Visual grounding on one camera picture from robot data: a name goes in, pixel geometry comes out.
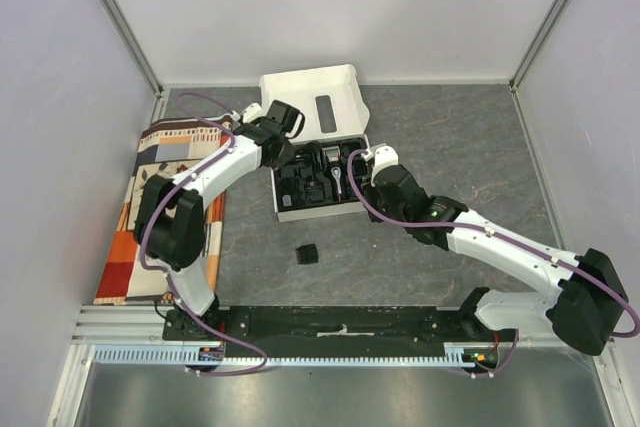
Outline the black silver hair clipper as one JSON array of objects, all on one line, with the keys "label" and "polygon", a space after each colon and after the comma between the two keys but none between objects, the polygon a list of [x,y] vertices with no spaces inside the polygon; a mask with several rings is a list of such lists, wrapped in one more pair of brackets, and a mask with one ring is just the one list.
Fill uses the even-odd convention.
[{"label": "black silver hair clipper", "polygon": [[323,147],[322,152],[326,158],[328,177],[331,179],[332,188],[335,191],[335,200],[344,200],[342,183],[342,151],[339,146]]}]

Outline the white clipper kit box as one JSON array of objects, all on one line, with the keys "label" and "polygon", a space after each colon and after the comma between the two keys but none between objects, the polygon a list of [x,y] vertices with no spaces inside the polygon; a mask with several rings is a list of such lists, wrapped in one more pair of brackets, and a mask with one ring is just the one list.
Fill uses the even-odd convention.
[{"label": "white clipper kit box", "polygon": [[[283,101],[305,115],[301,134],[292,140],[294,158],[272,172],[274,210],[280,222],[362,212],[346,173],[350,153],[369,146],[365,134],[370,112],[351,64],[266,74],[260,78],[262,104]],[[323,147],[342,151],[344,200],[335,200]],[[292,206],[284,207],[289,194]]]}]

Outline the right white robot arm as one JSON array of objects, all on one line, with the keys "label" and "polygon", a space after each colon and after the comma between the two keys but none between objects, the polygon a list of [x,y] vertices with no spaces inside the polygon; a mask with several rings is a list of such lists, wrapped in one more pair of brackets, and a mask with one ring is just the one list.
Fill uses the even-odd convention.
[{"label": "right white robot arm", "polygon": [[639,316],[611,259],[588,249],[579,255],[503,228],[446,196],[429,195],[402,165],[374,167],[363,183],[350,181],[370,217],[403,228],[419,243],[479,260],[529,286],[527,292],[479,287],[465,299],[458,328],[467,339],[508,330],[552,334],[580,353],[598,356],[614,338],[633,338]]}]

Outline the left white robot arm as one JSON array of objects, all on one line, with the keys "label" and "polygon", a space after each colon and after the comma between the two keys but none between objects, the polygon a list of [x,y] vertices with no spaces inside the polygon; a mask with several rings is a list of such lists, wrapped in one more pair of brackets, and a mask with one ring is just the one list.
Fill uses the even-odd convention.
[{"label": "left white robot arm", "polygon": [[216,294],[202,256],[207,209],[245,175],[289,162],[295,154],[292,140],[306,123],[304,113],[279,100],[268,108],[254,103],[232,119],[233,129],[204,121],[226,137],[213,154],[170,178],[155,174],[146,181],[134,223],[142,267],[163,274],[174,300],[188,312],[185,329],[198,340],[211,339],[220,325],[210,309]]}]

